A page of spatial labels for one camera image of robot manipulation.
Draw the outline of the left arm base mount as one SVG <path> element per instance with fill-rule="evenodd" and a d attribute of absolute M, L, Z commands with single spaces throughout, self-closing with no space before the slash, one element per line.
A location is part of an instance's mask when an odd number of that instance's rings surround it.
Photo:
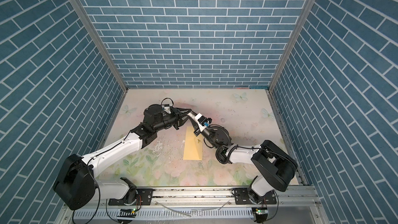
<path fill-rule="evenodd" d="M 138 188 L 130 190 L 122 199 L 109 199 L 110 206 L 143 206 L 150 205 L 153 196 L 153 189 Z"/>

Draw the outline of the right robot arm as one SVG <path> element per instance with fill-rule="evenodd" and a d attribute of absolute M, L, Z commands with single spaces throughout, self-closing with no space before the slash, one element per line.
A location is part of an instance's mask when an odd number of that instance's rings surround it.
<path fill-rule="evenodd" d="M 190 120 L 194 134 L 201 134 L 204 140 L 215 148 L 216 159 L 221 164 L 245 163 L 258 170 L 247 191 L 249 199 L 259 204 L 270 191 L 285 192 L 297 170 L 297 162 L 270 140 L 260 145 L 242 146 L 232 143 L 229 132 L 208 120 Z"/>

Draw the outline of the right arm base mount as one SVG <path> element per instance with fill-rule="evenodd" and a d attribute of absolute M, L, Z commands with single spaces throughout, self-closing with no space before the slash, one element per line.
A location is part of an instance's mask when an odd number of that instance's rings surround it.
<path fill-rule="evenodd" d="M 232 188 L 231 193 L 234 197 L 235 204 L 249 205 L 249 204 L 276 204 L 276 195 L 273 191 L 268 192 L 263 197 L 258 196 L 252 189 L 248 188 Z"/>

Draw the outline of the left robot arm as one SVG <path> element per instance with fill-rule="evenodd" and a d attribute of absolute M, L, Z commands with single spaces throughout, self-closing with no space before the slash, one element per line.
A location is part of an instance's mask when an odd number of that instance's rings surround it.
<path fill-rule="evenodd" d="M 143 121 L 120 140 L 92 153 L 72 154 L 61 166 L 53 185 L 55 193 L 71 210 L 95 199 L 115 199 L 130 205 L 136 201 L 136 186 L 127 178 L 102 183 L 96 177 L 123 157 L 148 146 L 161 130 L 179 129 L 187 120 L 195 122 L 191 109 L 152 104 L 144 111 Z"/>

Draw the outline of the yellow envelope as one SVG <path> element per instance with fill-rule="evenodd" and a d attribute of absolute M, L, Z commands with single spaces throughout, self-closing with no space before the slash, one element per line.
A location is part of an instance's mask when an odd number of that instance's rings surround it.
<path fill-rule="evenodd" d="M 194 128 L 188 126 L 184 142 L 183 160 L 197 160 L 203 158 L 203 142 L 195 136 Z"/>

